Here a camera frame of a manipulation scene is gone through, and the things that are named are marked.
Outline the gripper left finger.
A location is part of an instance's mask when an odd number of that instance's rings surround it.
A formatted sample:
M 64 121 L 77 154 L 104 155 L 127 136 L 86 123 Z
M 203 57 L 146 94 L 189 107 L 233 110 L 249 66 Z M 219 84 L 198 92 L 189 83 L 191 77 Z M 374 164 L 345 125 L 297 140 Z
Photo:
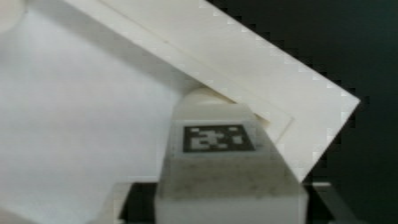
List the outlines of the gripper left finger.
M 155 182 L 118 183 L 107 201 L 105 224 L 157 224 Z

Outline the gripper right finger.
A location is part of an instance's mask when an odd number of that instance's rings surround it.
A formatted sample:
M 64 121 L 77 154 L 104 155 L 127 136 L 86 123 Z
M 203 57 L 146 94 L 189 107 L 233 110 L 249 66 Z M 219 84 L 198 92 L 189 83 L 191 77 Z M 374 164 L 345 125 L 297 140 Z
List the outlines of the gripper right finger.
M 329 182 L 306 183 L 310 208 L 306 224 L 356 224 L 356 215 Z

